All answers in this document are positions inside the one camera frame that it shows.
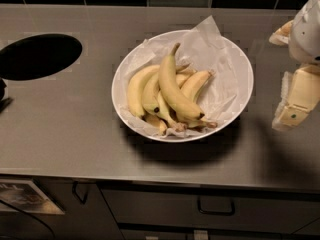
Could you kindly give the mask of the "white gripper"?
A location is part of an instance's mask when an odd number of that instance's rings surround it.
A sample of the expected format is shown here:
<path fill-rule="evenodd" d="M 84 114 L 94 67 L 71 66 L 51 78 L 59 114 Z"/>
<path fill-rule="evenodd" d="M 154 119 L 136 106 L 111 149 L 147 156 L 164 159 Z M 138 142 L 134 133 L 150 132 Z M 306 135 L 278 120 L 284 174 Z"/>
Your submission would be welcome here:
<path fill-rule="evenodd" d="M 288 44 L 291 57 L 301 63 L 319 64 L 320 0 L 308 0 L 294 20 L 278 28 L 269 42 L 278 46 Z M 299 126 L 320 102 L 320 67 L 310 64 L 294 73 L 284 73 L 273 129 L 288 131 Z"/>

